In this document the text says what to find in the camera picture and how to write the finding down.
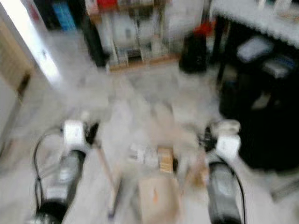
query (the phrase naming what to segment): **red object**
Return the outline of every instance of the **red object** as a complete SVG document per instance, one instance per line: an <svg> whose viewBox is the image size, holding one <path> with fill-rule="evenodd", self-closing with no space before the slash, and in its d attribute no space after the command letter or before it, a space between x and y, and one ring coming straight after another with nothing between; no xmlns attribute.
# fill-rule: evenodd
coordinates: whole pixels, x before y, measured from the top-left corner
<svg viewBox="0 0 299 224"><path fill-rule="evenodd" d="M100 9L110 9L117 6L117 0L97 0Z"/></svg>
<svg viewBox="0 0 299 224"><path fill-rule="evenodd" d="M39 21L38 13L36 12L36 9L34 8L34 6L30 2L29 2L29 12L30 12L31 18L34 21Z"/></svg>
<svg viewBox="0 0 299 224"><path fill-rule="evenodd" d="M199 27L196 27L193 32L195 35L209 36L213 32L213 26L214 24L210 23L210 21L206 21Z"/></svg>

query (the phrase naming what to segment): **white packaging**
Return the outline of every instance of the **white packaging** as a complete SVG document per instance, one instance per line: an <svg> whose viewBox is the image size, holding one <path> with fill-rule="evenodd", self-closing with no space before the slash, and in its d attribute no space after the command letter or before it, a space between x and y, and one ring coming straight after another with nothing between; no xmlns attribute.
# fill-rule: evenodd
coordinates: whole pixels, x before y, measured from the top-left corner
<svg viewBox="0 0 299 224"><path fill-rule="evenodd" d="M254 36L237 49L238 58L244 63L250 63L258 57L273 51L274 44L262 36Z"/></svg>
<svg viewBox="0 0 299 224"><path fill-rule="evenodd" d="M80 120L64 122L64 143L68 150L86 148L84 124Z"/></svg>
<svg viewBox="0 0 299 224"><path fill-rule="evenodd" d="M157 168L159 166L159 158L156 149L148 145L133 143L129 150L129 160L138 164Z"/></svg>
<svg viewBox="0 0 299 224"><path fill-rule="evenodd" d="M216 154L231 161L238 155L240 146L239 135L220 135L217 140Z"/></svg>

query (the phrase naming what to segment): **black bag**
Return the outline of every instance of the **black bag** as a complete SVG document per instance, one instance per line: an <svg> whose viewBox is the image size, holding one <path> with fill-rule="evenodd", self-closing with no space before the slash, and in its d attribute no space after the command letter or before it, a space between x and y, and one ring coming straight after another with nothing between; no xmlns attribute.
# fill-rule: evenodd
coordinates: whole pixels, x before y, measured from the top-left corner
<svg viewBox="0 0 299 224"><path fill-rule="evenodd" d="M194 33L185 37L179 67L186 73L206 71L206 37Z"/></svg>
<svg viewBox="0 0 299 224"><path fill-rule="evenodd" d="M108 55L104 53L99 33L87 15L82 22L82 31L90 57L97 67L105 67Z"/></svg>

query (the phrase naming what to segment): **white table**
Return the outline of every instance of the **white table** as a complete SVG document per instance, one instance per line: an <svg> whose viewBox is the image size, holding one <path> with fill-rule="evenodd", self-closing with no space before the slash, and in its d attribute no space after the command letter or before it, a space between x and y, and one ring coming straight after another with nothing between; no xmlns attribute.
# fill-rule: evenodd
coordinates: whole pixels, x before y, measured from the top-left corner
<svg viewBox="0 0 299 224"><path fill-rule="evenodd" d="M242 24L299 49L299 23L281 19L274 11L273 5L265 5L263 9L259 9L256 0L214 0L211 5L211 15L217 17L212 61L218 59L221 36L226 21ZM224 62L221 63L218 82L222 79L223 71Z"/></svg>

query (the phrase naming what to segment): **cable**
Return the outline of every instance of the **cable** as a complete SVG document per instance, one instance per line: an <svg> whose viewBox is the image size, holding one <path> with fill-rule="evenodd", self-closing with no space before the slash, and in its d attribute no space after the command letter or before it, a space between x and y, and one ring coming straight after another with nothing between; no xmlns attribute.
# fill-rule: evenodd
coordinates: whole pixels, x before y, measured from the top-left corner
<svg viewBox="0 0 299 224"><path fill-rule="evenodd" d="M241 191L241 198L242 198L242 205L243 205L243 220L244 220L244 224L246 224L246 208L245 208L245 194L244 194L244 189L243 186L241 184L241 181L238 177L238 175L235 173L235 176L237 178L238 184L240 186L240 191Z"/></svg>
<svg viewBox="0 0 299 224"><path fill-rule="evenodd" d="M38 139L36 147L35 147L34 152L33 152L33 167L34 167L35 172L36 172L36 181L35 181L35 186L34 186L35 197L36 197L36 210L38 210L40 208L40 205L43 203L43 199L44 199L43 198L44 194L43 194L42 178L41 178L40 171L39 171L39 168L38 168L38 165L37 165L36 155L37 155L37 150L38 150L39 146L41 145L41 143L43 142L43 140L49 135L57 134L57 132L47 133L51 130L59 130L59 133L61 132L61 128L58 127L58 126L54 126L54 127L51 127L49 129L47 129L42 134L42 136ZM40 203L39 203L39 200L38 200L38 188L40 189L40 197L41 197L41 202Z"/></svg>

